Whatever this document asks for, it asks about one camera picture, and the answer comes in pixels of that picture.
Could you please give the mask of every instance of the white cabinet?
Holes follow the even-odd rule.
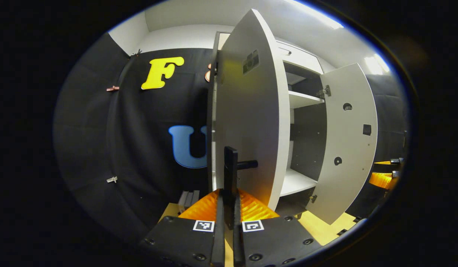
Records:
[[[208,116],[215,118],[215,165],[209,166],[215,169],[213,189],[223,187],[222,155],[230,146],[239,151],[240,161],[258,161],[257,168],[238,172],[241,189],[275,210],[280,197],[314,188],[316,201],[306,209],[332,223],[361,190],[376,148],[374,98],[361,68],[353,64],[323,74],[315,56],[276,41],[256,10],[221,41],[215,45],[215,116]],[[302,80],[287,77],[292,67],[315,75],[331,95],[321,99],[289,91],[290,81]],[[294,109],[321,103],[326,106],[326,146],[316,181],[290,168],[290,146],[297,145],[290,142],[290,123]]]

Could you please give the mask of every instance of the yellow letter f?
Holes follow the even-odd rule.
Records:
[[[165,86],[165,82],[161,80],[161,75],[165,74],[166,79],[171,78],[174,73],[174,64],[181,66],[183,63],[184,59],[181,56],[167,57],[166,59],[153,59],[150,61],[151,67],[148,78],[146,78],[146,82],[141,85],[141,89],[162,88]]]

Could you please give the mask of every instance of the ceiling light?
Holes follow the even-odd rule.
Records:
[[[312,15],[313,17],[316,17],[318,20],[320,20],[321,22],[323,22],[324,24],[332,27],[333,29],[339,29],[339,28],[343,28],[343,25],[339,24],[338,22],[332,20],[331,18],[327,17],[326,15],[312,9],[311,7],[308,7],[302,3],[299,3],[299,2],[296,2],[296,1],[293,1],[293,0],[285,0],[286,2],[289,2],[290,4],[292,5],[295,5],[297,6],[299,9],[301,9],[302,11],[304,11],[305,13],[308,13],[310,15]]]
[[[382,67],[382,69],[384,69],[385,72],[389,72],[389,67],[387,66],[386,62],[384,61],[384,59],[382,59],[382,57],[380,57],[378,54],[375,54],[374,55],[376,61],[379,63],[379,65]]]
[[[371,74],[382,74],[382,68],[375,57],[365,57],[364,60],[366,61],[366,65],[368,65]]]

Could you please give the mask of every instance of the cabinet handle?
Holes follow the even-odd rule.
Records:
[[[288,49],[284,49],[284,48],[281,48],[281,47],[279,47],[279,48],[288,51],[288,55],[289,55],[289,56],[290,56],[290,54],[292,54],[292,51],[290,51],[290,50],[288,50]]]

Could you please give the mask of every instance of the white shelf board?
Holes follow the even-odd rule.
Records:
[[[310,189],[316,185],[317,181],[314,179],[304,176],[298,171],[287,168],[284,183],[282,185],[282,191],[280,191],[280,196],[282,197],[294,194],[306,189]]]
[[[324,103],[323,99],[293,91],[288,91],[288,98],[290,99],[290,108],[301,108],[308,105]]]

